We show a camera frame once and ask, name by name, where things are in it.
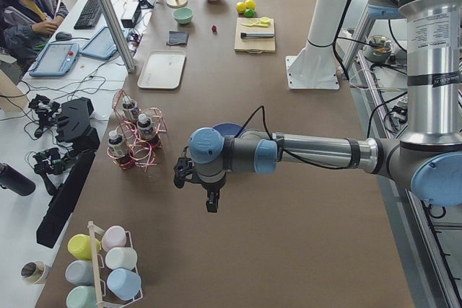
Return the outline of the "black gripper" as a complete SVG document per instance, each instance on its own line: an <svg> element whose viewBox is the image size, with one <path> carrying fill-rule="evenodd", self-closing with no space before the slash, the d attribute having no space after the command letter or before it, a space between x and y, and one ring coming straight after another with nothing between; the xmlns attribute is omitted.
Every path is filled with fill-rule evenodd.
<svg viewBox="0 0 462 308"><path fill-rule="evenodd" d="M206 209L208 212L218 212L219 191L225 185L226 173L221 172L217 177L205 178L200 175L187 155L188 147L184 147L176 165L174 166L173 182L176 188L183 188L186 182L200 184L207 191Z"/></svg>

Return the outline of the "white robot arm column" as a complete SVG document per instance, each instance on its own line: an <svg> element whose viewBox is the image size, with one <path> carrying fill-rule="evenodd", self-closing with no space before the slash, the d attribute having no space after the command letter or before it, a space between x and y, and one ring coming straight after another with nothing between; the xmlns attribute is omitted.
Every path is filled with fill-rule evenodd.
<svg viewBox="0 0 462 308"><path fill-rule="evenodd" d="M290 89L338 89L334 48L351 0L316 0L305 47L286 57Z"/></svg>

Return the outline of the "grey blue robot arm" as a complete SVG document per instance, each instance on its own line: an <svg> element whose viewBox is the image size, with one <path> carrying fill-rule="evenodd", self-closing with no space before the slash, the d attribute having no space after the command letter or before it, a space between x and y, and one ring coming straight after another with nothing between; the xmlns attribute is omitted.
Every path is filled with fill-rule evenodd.
<svg viewBox="0 0 462 308"><path fill-rule="evenodd" d="M228 172L271 173L280 161L300 161L381 175L432 205L460 204L460 8L461 0L369 0L371 17L403 17L407 23L408 126L400 138L359 141L247 130L223 136L200 128L178 159L175 186L201 185L206 209L214 213Z"/></svg>

